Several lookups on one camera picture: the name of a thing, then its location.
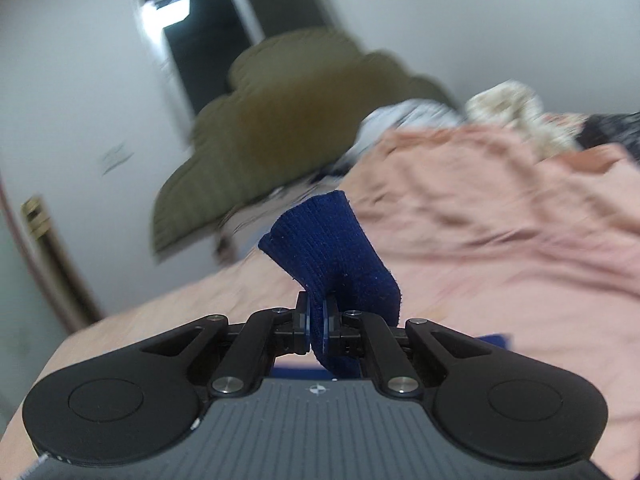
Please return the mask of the brown patterned pillow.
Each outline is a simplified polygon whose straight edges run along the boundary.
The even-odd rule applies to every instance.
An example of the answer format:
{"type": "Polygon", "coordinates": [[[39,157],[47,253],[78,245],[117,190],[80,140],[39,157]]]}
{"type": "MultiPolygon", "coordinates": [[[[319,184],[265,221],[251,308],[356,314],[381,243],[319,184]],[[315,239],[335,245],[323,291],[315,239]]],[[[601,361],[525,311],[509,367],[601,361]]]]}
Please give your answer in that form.
{"type": "Polygon", "coordinates": [[[222,266],[245,258],[281,214],[318,194],[334,191],[342,177],[313,177],[276,188],[246,206],[237,206],[218,223],[214,256],[222,266]]]}

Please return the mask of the cream crumpled cloth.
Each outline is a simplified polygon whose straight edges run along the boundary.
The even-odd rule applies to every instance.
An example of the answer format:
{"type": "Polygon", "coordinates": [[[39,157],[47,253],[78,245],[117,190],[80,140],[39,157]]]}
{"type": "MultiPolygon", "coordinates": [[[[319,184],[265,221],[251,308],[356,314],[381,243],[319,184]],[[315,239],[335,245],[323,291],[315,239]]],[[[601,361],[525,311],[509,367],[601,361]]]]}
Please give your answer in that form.
{"type": "Polygon", "coordinates": [[[516,80],[477,93],[465,103],[464,111],[470,124],[512,130],[539,159],[582,149],[576,140],[579,116],[548,116],[535,90],[516,80]]]}

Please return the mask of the dark clothes pile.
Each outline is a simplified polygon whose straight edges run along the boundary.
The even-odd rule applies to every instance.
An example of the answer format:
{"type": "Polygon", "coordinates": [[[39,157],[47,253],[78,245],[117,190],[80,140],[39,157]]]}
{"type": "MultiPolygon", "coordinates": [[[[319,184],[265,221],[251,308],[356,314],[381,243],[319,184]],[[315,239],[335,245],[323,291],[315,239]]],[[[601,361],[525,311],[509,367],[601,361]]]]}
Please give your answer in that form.
{"type": "Polygon", "coordinates": [[[577,136],[582,148],[620,144],[636,161],[640,159],[640,113],[591,115],[577,136]]]}

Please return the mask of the white quilted blanket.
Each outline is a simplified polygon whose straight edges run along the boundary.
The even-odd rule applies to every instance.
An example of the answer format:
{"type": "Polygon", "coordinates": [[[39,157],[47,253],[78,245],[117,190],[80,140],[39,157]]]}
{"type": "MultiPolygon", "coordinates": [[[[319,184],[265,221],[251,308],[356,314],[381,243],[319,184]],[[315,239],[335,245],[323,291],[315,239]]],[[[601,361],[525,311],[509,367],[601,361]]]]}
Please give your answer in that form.
{"type": "Polygon", "coordinates": [[[347,174],[356,162],[390,129],[452,128],[463,117],[453,108],[433,100],[410,99],[374,110],[361,122],[354,144],[331,167],[330,174],[347,174]]]}

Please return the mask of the gold tower air conditioner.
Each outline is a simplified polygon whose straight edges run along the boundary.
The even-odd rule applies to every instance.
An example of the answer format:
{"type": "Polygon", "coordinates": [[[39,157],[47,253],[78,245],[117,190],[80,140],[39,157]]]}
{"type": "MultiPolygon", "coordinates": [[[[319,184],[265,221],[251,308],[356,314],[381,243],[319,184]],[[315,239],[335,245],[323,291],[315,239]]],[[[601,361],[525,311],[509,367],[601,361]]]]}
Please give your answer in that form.
{"type": "Polygon", "coordinates": [[[100,322],[102,312],[66,252],[43,197],[29,197],[21,211],[44,273],[61,297],[65,315],[75,324],[75,330],[100,322]]]}

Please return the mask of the dark window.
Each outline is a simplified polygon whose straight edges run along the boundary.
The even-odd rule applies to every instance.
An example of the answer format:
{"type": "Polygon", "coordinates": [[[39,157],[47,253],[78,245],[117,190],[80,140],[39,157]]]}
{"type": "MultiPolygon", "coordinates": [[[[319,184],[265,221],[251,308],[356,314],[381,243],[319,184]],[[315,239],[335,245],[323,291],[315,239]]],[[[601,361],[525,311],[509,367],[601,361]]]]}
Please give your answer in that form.
{"type": "Polygon", "coordinates": [[[230,91],[228,70],[267,38],[329,26],[322,0],[137,0],[140,22],[169,95],[190,119],[230,91]]]}

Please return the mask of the pink floral bed sheet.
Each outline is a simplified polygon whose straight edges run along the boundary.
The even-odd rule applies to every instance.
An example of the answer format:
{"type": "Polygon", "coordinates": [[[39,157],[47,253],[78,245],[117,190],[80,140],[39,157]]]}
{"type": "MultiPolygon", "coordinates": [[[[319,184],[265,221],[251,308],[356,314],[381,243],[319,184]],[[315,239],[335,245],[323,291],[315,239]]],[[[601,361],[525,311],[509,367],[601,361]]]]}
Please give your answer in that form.
{"type": "Polygon", "coordinates": [[[596,462],[639,470],[639,168],[619,146],[537,160],[512,132],[387,133],[343,181],[404,318],[507,334],[608,402],[596,462]]]}

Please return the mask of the olive green padded headboard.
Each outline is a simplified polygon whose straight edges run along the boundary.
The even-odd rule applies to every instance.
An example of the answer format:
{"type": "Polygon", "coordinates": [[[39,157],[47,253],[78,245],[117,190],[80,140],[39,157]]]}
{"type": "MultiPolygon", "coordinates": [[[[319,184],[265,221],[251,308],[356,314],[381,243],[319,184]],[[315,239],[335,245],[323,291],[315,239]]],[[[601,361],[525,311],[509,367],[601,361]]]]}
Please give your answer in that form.
{"type": "Polygon", "coordinates": [[[152,247],[166,254],[230,211],[336,162],[374,110],[410,99],[454,106],[439,81],[335,28],[264,40],[228,71],[230,92],[195,118],[193,153],[160,188],[152,247]]]}

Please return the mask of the blue beaded sweater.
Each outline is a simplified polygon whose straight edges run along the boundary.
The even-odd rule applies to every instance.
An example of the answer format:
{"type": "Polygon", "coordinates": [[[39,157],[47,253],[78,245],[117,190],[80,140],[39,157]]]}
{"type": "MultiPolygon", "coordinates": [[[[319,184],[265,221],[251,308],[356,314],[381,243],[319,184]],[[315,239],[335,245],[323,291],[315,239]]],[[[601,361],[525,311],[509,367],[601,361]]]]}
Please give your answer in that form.
{"type": "Polygon", "coordinates": [[[346,194],[316,195],[285,211],[258,247],[307,293],[309,340],[319,363],[337,378],[358,377],[355,360],[330,356],[326,350],[324,302],[332,298],[341,311],[374,313],[395,327],[401,292],[363,232],[346,194]]]}

